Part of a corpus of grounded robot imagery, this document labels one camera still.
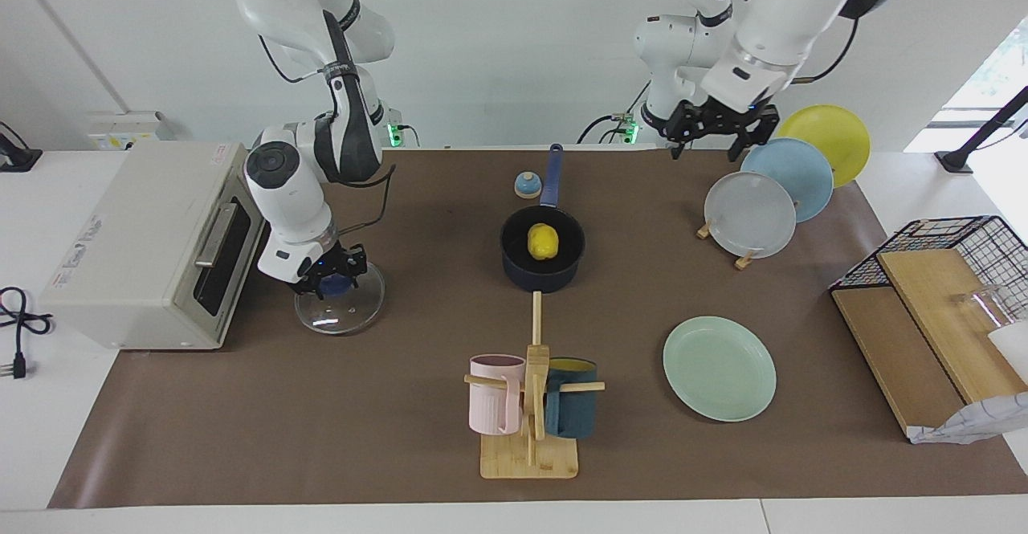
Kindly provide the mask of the dark teal mug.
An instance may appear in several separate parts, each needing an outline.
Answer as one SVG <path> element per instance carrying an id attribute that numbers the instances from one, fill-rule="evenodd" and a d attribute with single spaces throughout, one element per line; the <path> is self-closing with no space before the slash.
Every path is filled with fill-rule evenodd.
<path id="1" fill-rule="evenodd" d="M 594 434 L 596 393 L 563 392 L 561 387 L 597 380 L 598 366 L 591 360 L 565 356 L 550 359 L 544 403 L 547 435 L 584 439 Z"/>

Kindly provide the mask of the grey plate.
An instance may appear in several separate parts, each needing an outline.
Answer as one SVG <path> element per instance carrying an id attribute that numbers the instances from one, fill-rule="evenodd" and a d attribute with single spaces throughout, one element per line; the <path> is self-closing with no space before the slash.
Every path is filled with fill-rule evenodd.
<path id="1" fill-rule="evenodd" d="M 778 255 L 796 230 L 796 210 L 781 184 L 765 175 L 740 171 L 724 175 L 704 200 L 704 218 L 719 217 L 745 230 L 755 260 Z"/>

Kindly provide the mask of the black clamp foot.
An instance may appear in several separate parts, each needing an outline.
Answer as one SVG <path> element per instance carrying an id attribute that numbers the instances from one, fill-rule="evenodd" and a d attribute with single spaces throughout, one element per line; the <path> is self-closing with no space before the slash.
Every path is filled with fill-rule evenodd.
<path id="1" fill-rule="evenodd" d="M 10 124 L 0 120 L 0 172 L 28 172 L 40 161 L 41 149 L 33 149 Z"/>

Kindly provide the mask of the yellow potato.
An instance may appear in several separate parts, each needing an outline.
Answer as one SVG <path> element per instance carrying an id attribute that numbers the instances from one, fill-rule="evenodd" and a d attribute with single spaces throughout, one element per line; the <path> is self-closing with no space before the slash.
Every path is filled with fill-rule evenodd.
<path id="1" fill-rule="evenodd" d="M 561 238 L 553 226 L 535 223 L 526 234 L 526 250 L 537 262 L 555 259 L 561 248 Z"/>

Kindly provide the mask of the wooden mug tree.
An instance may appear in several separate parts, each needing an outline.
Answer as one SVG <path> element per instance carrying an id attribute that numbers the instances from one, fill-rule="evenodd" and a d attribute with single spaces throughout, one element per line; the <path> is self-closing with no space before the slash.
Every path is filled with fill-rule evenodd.
<path id="1" fill-rule="evenodd" d="M 577 440 L 549 436 L 545 430 L 550 351 L 542 343 L 543 293 L 533 292 L 533 339 L 526 348 L 525 372 L 499 377 L 465 373 L 470 387 L 504 391 L 504 404 L 518 398 L 518 410 L 504 413 L 503 426 L 520 414 L 517 432 L 504 431 L 480 439 L 479 475 L 484 479 L 571 479 L 579 473 Z"/>

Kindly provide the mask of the glass lid with blue knob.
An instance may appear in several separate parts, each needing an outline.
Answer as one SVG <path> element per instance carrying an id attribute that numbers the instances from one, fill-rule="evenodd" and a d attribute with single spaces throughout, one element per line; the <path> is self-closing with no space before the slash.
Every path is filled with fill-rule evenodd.
<path id="1" fill-rule="evenodd" d="M 301 324 L 313 332 L 348 336 L 375 321 L 386 300 L 386 279 L 368 263 L 365 273 L 350 281 L 346 275 L 327 275 L 318 291 L 296 294 L 294 307 Z"/>

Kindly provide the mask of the beige toaster oven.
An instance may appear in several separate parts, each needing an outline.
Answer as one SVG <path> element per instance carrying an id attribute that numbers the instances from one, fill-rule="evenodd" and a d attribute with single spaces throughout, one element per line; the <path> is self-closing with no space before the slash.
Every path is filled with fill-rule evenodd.
<path id="1" fill-rule="evenodd" d="M 264 226 L 246 158 L 240 143 L 135 145 L 42 308 L 116 350 L 221 348 Z"/>

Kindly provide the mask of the light wooden shelf board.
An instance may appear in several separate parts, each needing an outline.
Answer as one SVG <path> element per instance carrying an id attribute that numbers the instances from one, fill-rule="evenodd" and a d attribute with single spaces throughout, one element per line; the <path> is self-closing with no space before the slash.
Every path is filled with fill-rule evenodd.
<path id="1" fill-rule="evenodd" d="M 986 318 L 966 301 L 983 283 L 960 252 L 892 251 L 876 258 L 963 402 L 1028 391 L 988 339 Z"/>

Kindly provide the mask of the light blue plate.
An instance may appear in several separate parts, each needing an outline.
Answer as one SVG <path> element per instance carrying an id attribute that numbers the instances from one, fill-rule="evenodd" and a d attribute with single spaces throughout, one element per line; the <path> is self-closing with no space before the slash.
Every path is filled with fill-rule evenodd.
<path id="1" fill-rule="evenodd" d="M 829 161 L 811 143 L 799 139 L 775 138 L 752 147 L 741 169 L 781 184 L 792 198 L 799 223 L 818 216 L 834 191 L 834 173 Z"/>

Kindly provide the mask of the pink mug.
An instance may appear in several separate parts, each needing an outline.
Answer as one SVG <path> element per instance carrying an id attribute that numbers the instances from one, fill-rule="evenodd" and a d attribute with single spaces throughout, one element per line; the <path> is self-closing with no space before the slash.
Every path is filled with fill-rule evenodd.
<path id="1" fill-rule="evenodd" d="M 469 362 L 469 373 L 500 382 L 499 387 L 470 384 L 467 424 L 482 435 L 511 435 L 522 425 L 521 387 L 526 360 L 509 354 L 480 354 Z"/>

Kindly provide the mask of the yellow plate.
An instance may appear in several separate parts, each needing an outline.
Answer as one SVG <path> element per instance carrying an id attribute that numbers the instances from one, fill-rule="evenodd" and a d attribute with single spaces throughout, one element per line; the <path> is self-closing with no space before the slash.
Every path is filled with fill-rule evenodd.
<path id="1" fill-rule="evenodd" d="M 797 110 L 779 127 L 777 135 L 818 149 L 832 168 L 836 189 L 855 181 L 870 161 L 867 126 L 851 110 L 838 105 L 814 104 Z"/>

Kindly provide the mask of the white wall power box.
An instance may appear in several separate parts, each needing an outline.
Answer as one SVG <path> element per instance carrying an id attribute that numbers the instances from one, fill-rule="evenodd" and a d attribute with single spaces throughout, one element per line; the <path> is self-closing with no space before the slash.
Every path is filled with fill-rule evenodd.
<path id="1" fill-rule="evenodd" d="M 89 114 L 87 138 L 99 150 L 124 151 L 144 141 L 175 141 L 164 114 L 159 111 L 128 111 L 124 114 Z"/>

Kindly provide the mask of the pale green plate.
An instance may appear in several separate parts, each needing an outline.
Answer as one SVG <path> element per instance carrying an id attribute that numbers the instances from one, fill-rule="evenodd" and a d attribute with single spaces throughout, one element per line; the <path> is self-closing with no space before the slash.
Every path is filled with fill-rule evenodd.
<path id="1" fill-rule="evenodd" d="M 689 410 L 720 423 L 741 423 L 773 402 L 774 359 L 744 325 L 722 316 L 696 316 L 676 325 L 662 350 L 666 381 Z"/>

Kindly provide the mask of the wooden plate rack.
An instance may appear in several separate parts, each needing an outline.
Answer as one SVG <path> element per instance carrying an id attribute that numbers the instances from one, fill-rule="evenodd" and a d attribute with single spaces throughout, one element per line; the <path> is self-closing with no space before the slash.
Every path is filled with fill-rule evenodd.
<path id="1" fill-rule="evenodd" d="M 724 252 L 733 256 L 735 270 L 744 271 L 755 260 L 756 249 L 749 244 L 745 230 L 734 226 L 727 219 L 705 217 L 704 224 L 696 232 L 696 237 L 699 240 L 713 240 Z"/>

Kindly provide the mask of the brown table mat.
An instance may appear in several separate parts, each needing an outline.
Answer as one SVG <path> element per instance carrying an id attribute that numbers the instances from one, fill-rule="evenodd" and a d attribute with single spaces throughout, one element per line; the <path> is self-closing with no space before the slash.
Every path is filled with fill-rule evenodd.
<path id="1" fill-rule="evenodd" d="M 386 307 L 316 334 L 250 273 L 213 353 L 115 359 L 49 505 L 977 496 L 1028 493 L 1005 440 L 911 444 L 827 291 L 884 241 L 848 186 L 783 252 L 744 271 L 708 240 L 722 153 L 566 151 L 561 205 L 584 227 L 577 277 L 543 301 L 543 341 L 598 363 L 605 391 L 576 478 L 486 480 L 467 427 L 469 359 L 524 353 L 530 295 L 502 270 L 512 180 L 537 151 L 396 151 L 386 219 L 357 234 Z M 663 346 L 695 316 L 766 344 L 768 410 L 715 423 L 666 383 Z"/>

